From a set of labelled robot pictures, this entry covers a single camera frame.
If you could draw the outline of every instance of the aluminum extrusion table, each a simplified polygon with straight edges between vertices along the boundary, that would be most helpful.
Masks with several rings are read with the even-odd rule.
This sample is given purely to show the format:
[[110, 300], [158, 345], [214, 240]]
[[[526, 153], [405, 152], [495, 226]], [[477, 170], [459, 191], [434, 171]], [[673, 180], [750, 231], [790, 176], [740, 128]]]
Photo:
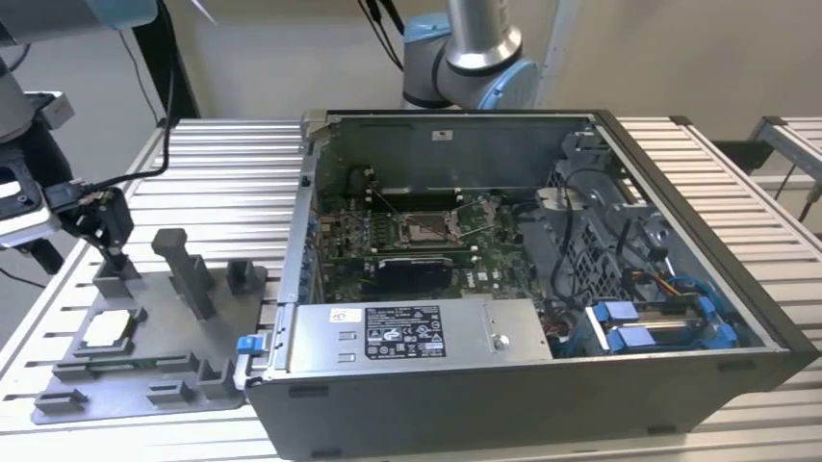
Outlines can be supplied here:
[[[621, 118], [640, 145], [818, 347], [822, 248], [705, 136], [668, 117]], [[159, 132], [133, 170], [158, 166]], [[262, 323], [274, 298], [301, 165], [293, 121], [186, 120], [167, 173], [129, 185], [137, 223], [126, 251], [141, 271], [165, 270], [157, 229], [182, 225], [210, 264], [253, 258], [269, 267]], [[270, 460], [277, 451], [250, 405], [222, 412], [38, 426], [32, 402], [96, 296], [100, 256], [79, 244], [0, 352], [0, 454], [28, 460]], [[405, 461], [822, 460], [822, 360], [774, 392], [734, 399], [688, 435], [531, 448], [383, 457]]]

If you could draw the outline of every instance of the black cable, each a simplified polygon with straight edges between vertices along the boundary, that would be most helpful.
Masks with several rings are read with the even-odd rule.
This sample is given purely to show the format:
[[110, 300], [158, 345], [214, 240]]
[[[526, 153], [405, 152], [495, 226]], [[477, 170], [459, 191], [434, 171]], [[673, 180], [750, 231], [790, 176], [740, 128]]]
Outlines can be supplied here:
[[[174, 28], [174, 24], [171, 22], [171, 15], [169, 13], [169, 10], [166, 9], [166, 6], [163, 4], [163, 2], [158, 2], [159, 3], [159, 19], [163, 21], [163, 23], [166, 24], [166, 28], [169, 29], [169, 35], [171, 37], [171, 39], [177, 40], [177, 34], [175, 34], [175, 28]], [[118, 185], [119, 183], [125, 183], [127, 181], [133, 181], [133, 180], [139, 180], [142, 178], [153, 178], [157, 177], [159, 175], [162, 175], [166, 170], [169, 169], [169, 162], [170, 162], [170, 157], [171, 157], [171, 153], [170, 153], [170, 145], [171, 145], [171, 128], [174, 126], [174, 100], [175, 100], [175, 80], [178, 77], [178, 73], [175, 72], [175, 64], [177, 61], [179, 59], [179, 55], [178, 55], [178, 48], [177, 47], [171, 47], [171, 53], [170, 53], [170, 66], [169, 66], [169, 98], [166, 100], [166, 123], [163, 125], [163, 163], [161, 165], [159, 168], [157, 168], [155, 170], [151, 171], [141, 171], [137, 173], [129, 173], [126, 175], [122, 176], [116, 176], [115, 178], [111, 178], [110, 180], [106, 180], [100, 183], [95, 183], [92, 185], [88, 185], [86, 187], [86, 192], [87, 193], [94, 193], [98, 191], [102, 191], [107, 188], [111, 188], [112, 186]]]
[[359, 5], [359, 9], [362, 10], [362, 14], [365, 14], [365, 18], [369, 21], [369, 25], [371, 26], [371, 30], [374, 31], [374, 35], [377, 36], [377, 39], [381, 41], [381, 45], [383, 46], [383, 50], [386, 50], [386, 54], [389, 55], [389, 59], [391, 60], [391, 62], [397, 66], [397, 68], [402, 71], [403, 70], [402, 63], [399, 62], [399, 59], [394, 56], [393, 51], [391, 51], [389, 45], [383, 41], [383, 37], [381, 36], [379, 30], [377, 29], [377, 26], [374, 25], [374, 20], [373, 20], [371, 14], [369, 13], [369, 10], [366, 9], [365, 4], [362, 3], [362, 0], [358, 0], [358, 5]]
[[18, 59], [15, 60], [12, 65], [10, 65], [10, 72], [15, 72], [19, 69], [19, 67], [23, 65], [23, 62], [26, 62], [26, 58], [28, 58], [30, 51], [31, 51], [31, 43], [23, 46], [23, 53], [20, 53], [20, 56], [18, 56]]
[[622, 231], [620, 233], [620, 239], [617, 239], [617, 259], [622, 260], [622, 251], [626, 248], [626, 241], [629, 240], [629, 231], [632, 231], [632, 225], [634, 221], [629, 218], [626, 219], [626, 224], [622, 227]]
[[367, 166], [366, 164], [354, 164], [349, 167], [349, 171], [346, 172], [346, 183], [343, 184], [343, 195], [349, 195], [349, 191], [351, 190], [351, 176], [358, 170], [365, 172], [369, 169], [371, 169], [371, 166]]
[[406, 25], [402, 23], [402, 17], [399, 16], [399, 11], [397, 10], [397, 5], [394, 4], [394, 0], [381, 0], [383, 4], [383, 8], [386, 9], [386, 13], [389, 13], [389, 17], [391, 18], [391, 22], [397, 28], [397, 31], [402, 36], [406, 34]]
[[813, 202], [806, 202], [802, 208], [802, 212], [800, 213], [800, 223], [805, 221], [808, 218], [808, 213], [810, 212], [810, 207], [813, 207]]
[[389, 38], [389, 33], [386, 32], [386, 28], [383, 27], [383, 23], [378, 22], [377, 27], [379, 27], [381, 32], [383, 33], [383, 39], [386, 39], [386, 44], [389, 45], [389, 49], [391, 50], [391, 54], [394, 55], [394, 63], [399, 67], [399, 70], [405, 71], [405, 67], [402, 66], [402, 61], [399, 60], [399, 56], [397, 55], [397, 51], [394, 51], [394, 45], [391, 43], [391, 39]]
[[134, 64], [134, 73], [138, 76], [138, 84], [141, 85], [141, 92], [143, 93], [143, 99], [146, 99], [146, 104], [150, 106], [153, 110], [154, 116], [154, 125], [159, 124], [159, 116], [157, 115], [155, 105], [153, 104], [153, 100], [150, 99], [150, 94], [146, 91], [146, 84], [143, 83], [143, 76], [141, 75], [141, 66], [138, 65], [138, 60], [134, 57], [134, 53], [131, 52], [131, 47], [129, 46], [129, 42], [126, 41], [126, 35], [123, 31], [120, 31], [120, 42], [123, 43], [123, 47], [126, 48], [126, 53], [129, 53], [129, 58], [131, 59], [131, 63]]
[[589, 167], [578, 168], [576, 171], [573, 171], [570, 173], [570, 175], [568, 176], [566, 180], [565, 180], [565, 184], [568, 185], [570, 183], [570, 179], [574, 177], [574, 175], [577, 173], [582, 173], [584, 171], [589, 171], [592, 173], [598, 173], [600, 175], [605, 175], [605, 177], [609, 179], [609, 181], [612, 181], [614, 183], [614, 186], [617, 187], [617, 189], [620, 189], [620, 184], [617, 183], [617, 180], [614, 180], [614, 177], [612, 176], [612, 174], [608, 171], [601, 170], [598, 168], [589, 168]]
[[780, 196], [782, 195], [782, 190], [785, 189], [785, 185], [788, 185], [788, 180], [792, 179], [792, 175], [794, 174], [794, 170], [797, 169], [797, 164], [792, 165], [792, 169], [788, 170], [788, 175], [785, 175], [785, 179], [780, 184], [780, 189], [776, 190], [776, 194], [773, 195], [773, 200], [780, 200]]
[[12, 279], [16, 282], [22, 282], [23, 284], [28, 284], [30, 286], [34, 286], [39, 289], [46, 289], [47, 286], [44, 286], [43, 284], [35, 282], [35, 281], [30, 281], [28, 279], [24, 279], [19, 276], [15, 276], [14, 274], [11, 274], [8, 271], [6, 271], [4, 269], [0, 268], [0, 274], [3, 274], [6, 277], [8, 277], [10, 279]]
[[561, 268], [564, 267], [564, 261], [568, 258], [568, 252], [570, 250], [570, 239], [572, 239], [573, 228], [574, 228], [574, 209], [573, 209], [573, 204], [570, 202], [570, 197], [568, 195], [568, 191], [565, 192], [565, 205], [566, 205], [565, 206], [566, 212], [565, 212], [564, 246], [561, 248], [560, 258], [557, 259], [557, 262], [554, 263], [554, 268], [552, 269], [552, 277], [549, 280], [552, 282], [552, 291], [554, 292], [554, 295], [565, 302], [565, 304], [570, 308], [573, 308], [576, 307], [577, 302], [570, 296], [564, 295], [560, 291], [560, 288], [557, 287], [557, 276], [560, 275]]

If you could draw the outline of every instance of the blue clip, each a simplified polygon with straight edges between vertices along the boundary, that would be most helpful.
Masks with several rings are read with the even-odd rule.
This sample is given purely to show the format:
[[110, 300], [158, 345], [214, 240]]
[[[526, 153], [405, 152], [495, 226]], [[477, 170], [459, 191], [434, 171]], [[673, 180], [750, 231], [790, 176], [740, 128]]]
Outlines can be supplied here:
[[634, 322], [640, 320], [637, 308], [630, 301], [601, 301], [594, 307], [597, 321]]
[[708, 349], [729, 349], [737, 346], [738, 336], [734, 328], [725, 322], [717, 325], [713, 336], [702, 339], [702, 344]]
[[705, 318], [710, 320], [714, 316], [717, 316], [717, 307], [714, 306], [713, 301], [706, 296], [700, 297], [700, 308], [702, 309], [702, 313], [705, 314]]
[[245, 335], [237, 339], [238, 354], [261, 354], [265, 352], [262, 335]]
[[649, 348], [657, 345], [646, 327], [621, 327], [608, 333], [608, 344], [614, 353], [629, 352], [633, 349]]

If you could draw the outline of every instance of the power supply label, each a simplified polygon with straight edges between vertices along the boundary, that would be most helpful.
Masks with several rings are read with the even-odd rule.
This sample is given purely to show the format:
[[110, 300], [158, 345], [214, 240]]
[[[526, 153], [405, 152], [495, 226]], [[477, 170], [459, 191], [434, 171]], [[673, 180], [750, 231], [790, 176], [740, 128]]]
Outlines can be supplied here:
[[369, 359], [446, 356], [439, 306], [366, 308], [365, 334], [365, 355]]

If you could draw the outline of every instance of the cable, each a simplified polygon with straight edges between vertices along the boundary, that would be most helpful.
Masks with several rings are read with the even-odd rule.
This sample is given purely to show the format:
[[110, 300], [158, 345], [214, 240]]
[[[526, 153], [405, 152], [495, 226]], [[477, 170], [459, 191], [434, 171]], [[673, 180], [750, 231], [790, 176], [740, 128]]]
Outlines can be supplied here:
[[153, 104], [153, 100], [150, 99], [150, 94], [146, 92], [146, 85], [143, 84], [143, 76], [141, 75], [141, 66], [138, 65], [138, 60], [134, 57], [134, 53], [131, 52], [131, 47], [129, 46], [129, 42], [126, 41], [126, 35], [123, 31], [120, 31], [120, 42], [123, 43], [123, 47], [126, 48], [126, 53], [129, 53], [129, 58], [131, 59], [131, 63], [134, 64], [134, 73], [138, 76], [138, 84], [141, 85], [141, 92], [143, 93], [143, 99], [146, 99], [146, 104], [150, 106], [153, 110], [154, 116], [154, 125], [159, 124], [159, 116], [157, 115], [155, 105]]
[[[175, 27], [174, 24], [171, 22], [171, 15], [169, 13], [169, 10], [166, 9], [166, 6], [163, 4], [163, 2], [159, 2], [159, 18], [161, 20], [165, 22], [166, 24], [166, 28], [169, 29], [169, 35], [171, 37], [173, 40], [177, 41], [177, 34], [175, 34]], [[169, 70], [169, 98], [166, 100], [166, 105], [167, 107], [166, 109], [166, 123], [163, 125], [163, 163], [161, 165], [161, 167], [155, 170], [151, 171], [141, 171], [141, 172], [135, 172], [135, 173], [129, 173], [126, 175], [118, 176], [115, 178], [111, 178], [100, 183], [95, 183], [92, 185], [88, 185], [86, 187], [86, 193], [95, 193], [98, 191], [102, 191], [107, 188], [111, 188], [112, 186], [118, 185], [119, 183], [125, 183], [127, 181], [133, 181], [133, 180], [139, 180], [142, 178], [153, 178], [155, 176], [162, 175], [166, 170], [169, 169], [169, 161], [170, 161], [170, 145], [171, 145], [171, 128], [174, 125], [174, 100], [175, 100], [175, 80], [178, 77], [178, 73], [175, 72], [175, 63], [179, 59], [178, 56], [178, 49], [177, 47], [171, 47], [171, 53], [169, 54], [170, 57], [170, 70]]]
[[637, 279], [640, 276], [646, 276], [657, 282], [661, 288], [664, 288], [673, 295], [682, 295], [680, 291], [666, 282], [666, 280], [660, 277], [657, 274], [652, 274], [646, 271], [634, 271], [632, 274], [633, 278]]
[[10, 65], [10, 72], [15, 72], [19, 69], [19, 67], [23, 65], [23, 63], [26, 62], [26, 58], [28, 58], [30, 51], [31, 51], [31, 43], [23, 46], [23, 53], [20, 53], [20, 56], [18, 56], [18, 59], [15, 60], [12, 65]]
[[349, 171], [346, 172], [346, 183], [343, 184], [343, 195], [349, 194], [351, 189], [351, 175], [354, 175], [358, 170], [362, 170], [365, 175], [365, 173], [371, 170], [371, 166], [367, 166], [366, 164], [354, 164], [349, 167]]
[[620, 239], [617, 240], [617, 259], [622, 260], [622, 251], [626, 248], [626, 241], [629, 240], [629, 231], [632, 231], [632, 225], [634, 221], [629, 218], [626, 219], [626, 224], [622, 227], [622, 232], [620, 233]]
[[394, 55], [394, 62], [399, 67], [399, 70], [405, 71], [402, 66], [402, 61], [399, 60], [399, 56], [397, 55], [397, 51], [394, 50], [394, 44], [391, 43], [391, 39], [389, 38], [389, 33], [386, 32], [386, 28], [383, 27], [383, 23], [378, 22], [377, 27], [379, 27], [381, 32], [383, 33], [383, 39], [386, 39], [386, 44], [389, 45], [389, 49], [391, 50], [391, 54]]
[[30, 281], [28, 279], [24, 279], [19, 276], [15, 276], [14, 274], [11, 274], [8, 271], [6, 271], [4, 269], [0, 268], [0, 274], [3, 274], [6, 277], [8, 277], [10, 279], [12, 279], [16, 282], [22, 282], [23, 284], [28, 284], [30, 286], [34, 286], [39, 289], [46, 289], [47, 286], [44, 286], [43, 284], [35, 282], [35, 281]]
[[399, 62], [399, 58], [393, 53], [394, 48], [393, 47], [390, 48], [390, 46], [383, 41], [383, 37], [381, 36], [381, 33], [379, 33], [378, 29], [377, 29], [377, 26], [374, 25], [374, 20], [371, 18], [371, 14], [369, 13], [369, 10], [366, 9], [365, 4], [362, 3], [362, 0], [358, 0], [358, 5], [359, 5], [359, 9], [362, 10], [362, 14], [365, 14], [365, 18], [369, 21], [369, 25], [371, 26], [371, 30], [374, 31], [374, 35], [377, 36], [377, 39], [381, 41], [381, 45], [383, 46], [383, 50], [386, 50], [386, 54], [389, 55], [389, 59], [391, 60], [391, 62], [397, 66], [397, 68], [402, 71], [403, 70], [402, 63]]
[[565, 304], [569, 307], [574, 307], [577, 305], [577, 302], [574, 301], [573, 297], [569, 295], [564, 295], [557, 287], [557, 276], [560, 275], [561, 272], [561, 267], [564, 266], [564, 260], [568, 258], [568, 251], [570, 250], [570, 238], [572, 238], [572, 231], [573, 231], [573, 227], [574, 227], [574, 210], [573, 210], [573, 204], [570, 203], [570, 197], [566, 194], [564, 194], [565, 196], [565, 236], [564, 236], [564, 246], [561, 249], [561, 256], [557, 259], [557, 263], [554, 264], [554, 268], [552, 269], [552, 277], [550, 277], [550, 282], [552, 282], [552, 291], [554, 292], [554, 295], [565, 302]]
[[785, 189], [785, 185], [788, 185], [788, 180], [792, 179], [792, 175], [794, 174], [794, 170], [797, 169], [797, 164], [792, 165], [790, 170], [788, 170], [788, 175], [785, 175], [785, 179], [780, 184], [780, 189], [776, 190], [776, 194], [773, 195], [773, 200], [780, 200], [780, 196], [782, 195], [782, 190]]
[[813, 207], [813, 202], [806, 202], [802, 208], [802, 212], [800, 213], [800, 223], [805, 221], [808, 218], [808, 213], [810, 212], [810, 207]]
[[391, 18], [391, 22], [397, 28], [397, 31], [402, 36], [406, 34], [406, 25], [402, 23], [402, 17], [399, 16], [399, 11], [397, 10], [397, 5], [394, 4], [394, 0], [381, 0], [383, 4], [383, 8], [386, 9], [386, 13], [389, 13], [389, 17]]

